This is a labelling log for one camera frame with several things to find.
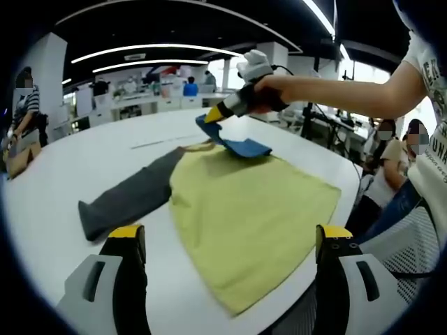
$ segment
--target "ceiling light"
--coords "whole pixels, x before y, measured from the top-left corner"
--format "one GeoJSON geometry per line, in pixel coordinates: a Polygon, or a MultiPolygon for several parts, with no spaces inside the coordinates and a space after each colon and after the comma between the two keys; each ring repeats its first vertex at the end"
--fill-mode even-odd
{"type": "Polygon", "coordinates": [[[237,52],[232,52],[228,50],[223,49],[216,49],[215,47],[201,47],[199,45],[189,45],[189,44],[142,44],[142,45],[129,45],[128,47],[115,47],[113,49],[107,49],[103,51],[98,51],[93,54],[88,54],[86,56],[79,57],[77,59],[74,59],[71,61],[72,64],[77,63],[79,61],[83,61],[88,58],[101,56],[102,54],[109,54],[111,52],[118,52],[118,51],[124,51],[124,50],[133,50],[133,49],[144,49],[144,48],[150,48],[150,47],[178,47],[178,48],[184,48],[184,49],[195,49],[195,50],[205,50],[205,51],[211,51],[211,52],[220,52],[221,54],[230,54],[231,56],[237,56],[240,57],[242,54],[238,54],[237,52]]]}
{"type": "Polygon", "coordinates": [[[340,44],[340,52],[342,53],[343,58],[345,58],[347,61],[351,60],[351,58],[349,58],[348,52],[346,51],[346,48],[342,44],[340,44]]]}
{"type": "Polygon", "coordinates": [[[181,64],[208,64],[207,61],[192,61],[186,59],[155,59],[153,61],[132,61],[131,63],[123,63],[117,65],[106,66],[105,68],[97,68],[93,73],[110,70],[112,68],[122,68],[123,66],[142,65],[142,64],[157,64],[157,63],[181,63],[181,64]]]}
{"type": "Polygon", "coordinates": [[[328,33],[331,36],[335,35],[335,30],[334,27],[331,25],[331,23],[329,22],[329,20],[326,18],[326,16],[324,16],[323,12],[321,11],[321,9],[312,1],[312,0],[302,0],[307,7],[310,8],[310,10],[312,12],[314,12],[315,16],[320,20],[320,22],[323,24],[323,26],[326,28],[326,30],[328,31],[328,33]]]}

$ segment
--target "yellow towel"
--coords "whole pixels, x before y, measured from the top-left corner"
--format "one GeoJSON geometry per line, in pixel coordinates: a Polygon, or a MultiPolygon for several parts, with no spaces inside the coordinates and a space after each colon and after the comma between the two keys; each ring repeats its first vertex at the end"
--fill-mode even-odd
{"type": "Polygon", "coordinates": [[[216,146],[187,152],[170,180],[170,209],[204,282],[232,315],[277,287],[315,244],[340,190],[270,156],[216,146]]]}

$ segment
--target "hand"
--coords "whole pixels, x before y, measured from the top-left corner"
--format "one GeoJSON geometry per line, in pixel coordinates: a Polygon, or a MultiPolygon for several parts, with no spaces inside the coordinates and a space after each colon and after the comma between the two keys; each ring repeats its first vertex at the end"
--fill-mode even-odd
{"type": "Polygon", "coordinates": [[[17,134],[14,132],[14,133],[13,133],[13,136],[11,137],[11,139],[9,140],[9,142],[10,142],[11,144],[15,144],[15,143],[17,143],[18,138],[19,138],[19,135],[17,135],[17,134]]]}
{"type": "MultiPolygon", "coordinates": [[[[260,91],[266,87],[276,89],[279,91],[281,100],[289,104],[295,101],[293,91],[296,79],[297,77],[292,75],[266,75],[255,85],[254,90],[260,91]]],[[[259,106],[254,112],[262,114],[269,111],[270,108],[268,106],[259,106]]]]}

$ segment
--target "laboratory room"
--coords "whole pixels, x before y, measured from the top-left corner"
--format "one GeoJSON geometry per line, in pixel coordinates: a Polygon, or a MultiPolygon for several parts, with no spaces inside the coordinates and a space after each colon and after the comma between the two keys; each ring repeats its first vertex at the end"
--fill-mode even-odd
{"type": "Polygon", "coordinates": [[[11,315],[33,320],[15,332],[437,325],[447,52],[439,2],[415,3],[15,11],[0,244],[11,315]]]}

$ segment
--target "blue jeans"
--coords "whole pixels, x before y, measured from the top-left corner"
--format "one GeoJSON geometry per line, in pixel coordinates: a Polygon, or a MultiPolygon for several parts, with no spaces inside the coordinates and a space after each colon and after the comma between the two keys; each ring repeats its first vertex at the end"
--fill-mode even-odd
{"type": "Polygon", "coordinates": [[[364,235],[359,236],[356,239],[356,242],[361,244],[394,226],[414,209],[420,199],[421,196],[418,194],[413,184],[407,180],[382,211],[379,219],[373,223],[364,235]]]}

